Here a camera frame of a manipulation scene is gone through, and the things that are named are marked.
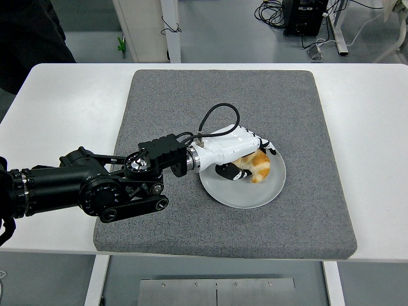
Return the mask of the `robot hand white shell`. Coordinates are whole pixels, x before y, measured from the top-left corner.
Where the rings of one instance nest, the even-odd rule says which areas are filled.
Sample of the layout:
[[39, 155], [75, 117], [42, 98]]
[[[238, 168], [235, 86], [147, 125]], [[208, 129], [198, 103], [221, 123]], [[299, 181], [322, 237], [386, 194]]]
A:
[[275, 147], [242, 126], [222, 128], [187, 148], [187, 169], [201, 172], [215, 166], [219, 176], [236, 181], [246, 177], [252, 183], [262, 182], [270, 173], [270, 159]]

